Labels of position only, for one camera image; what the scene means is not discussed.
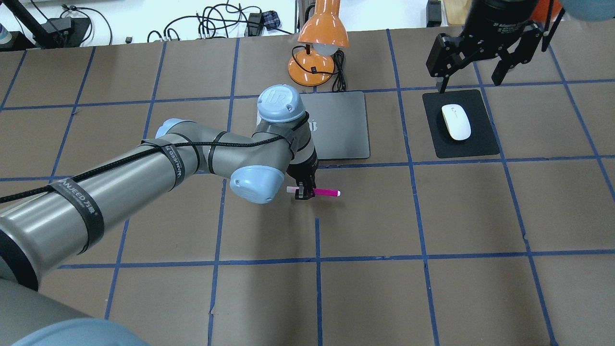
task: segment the lamp shade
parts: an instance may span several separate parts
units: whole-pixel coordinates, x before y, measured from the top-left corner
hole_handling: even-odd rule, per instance
[[[339,0],[318,0],[314,15],[303,25],[297,41],[348,47],[348,34],[338,14]]]

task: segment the wooden board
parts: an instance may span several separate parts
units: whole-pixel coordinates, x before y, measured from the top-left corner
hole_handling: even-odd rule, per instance
[[[472,0],[443,0],[446,21],[449,25],[463,25],[470,10]]]

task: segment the light bulb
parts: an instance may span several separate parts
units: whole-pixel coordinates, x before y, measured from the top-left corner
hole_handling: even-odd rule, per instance
[[[338,50],[338,46],[332,44],[314,43],[312,47],[320,55],[333,55]]]

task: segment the orange desk lamp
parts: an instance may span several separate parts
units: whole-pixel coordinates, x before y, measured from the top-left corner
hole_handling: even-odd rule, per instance
[[[317,0],[314,15],[299,33],[306,48],[294,53],[288,62],[290,77],[302,86],[319,86],[331,78],[335,63],[331,58],[339,47],[349,47],[348,34],[339,19],[340,0]]]

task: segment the plaid cloth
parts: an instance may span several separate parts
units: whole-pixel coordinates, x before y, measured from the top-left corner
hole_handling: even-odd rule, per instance
[[[263,12],[263,25],[267,30],[280,27],[280,17],[277,16],[276,11]]]

